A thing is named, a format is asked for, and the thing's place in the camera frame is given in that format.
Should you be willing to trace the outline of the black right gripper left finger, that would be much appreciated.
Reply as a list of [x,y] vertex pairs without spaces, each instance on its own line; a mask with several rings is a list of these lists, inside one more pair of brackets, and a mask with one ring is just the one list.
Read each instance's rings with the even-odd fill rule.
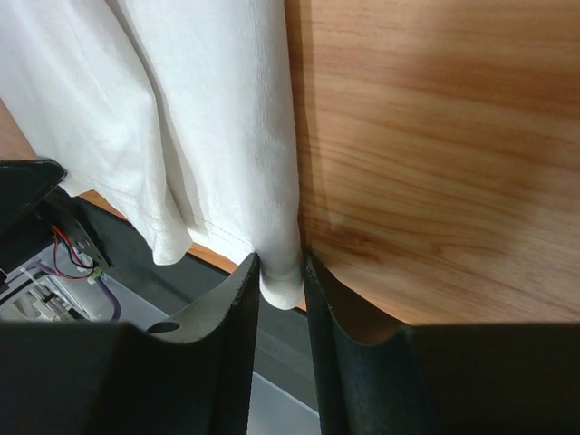
[[140,330],[122,322],[4,323],[4,434],[243,434],[259,260]]

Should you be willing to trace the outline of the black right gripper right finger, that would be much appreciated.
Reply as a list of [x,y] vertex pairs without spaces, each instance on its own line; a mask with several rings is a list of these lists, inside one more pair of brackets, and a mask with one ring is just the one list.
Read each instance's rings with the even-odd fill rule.
[[577,324],[406,324],[313,254],[304,289],[325,434],[576,434]]

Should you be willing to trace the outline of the white and green raglan t-shirt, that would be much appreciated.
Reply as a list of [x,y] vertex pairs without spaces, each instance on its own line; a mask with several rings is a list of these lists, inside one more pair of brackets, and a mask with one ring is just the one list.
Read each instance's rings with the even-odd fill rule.
[[281,1],[4,1],[1,99],[34,154],[98,192],[160,266],[255,253],[273,307],[303,300]]

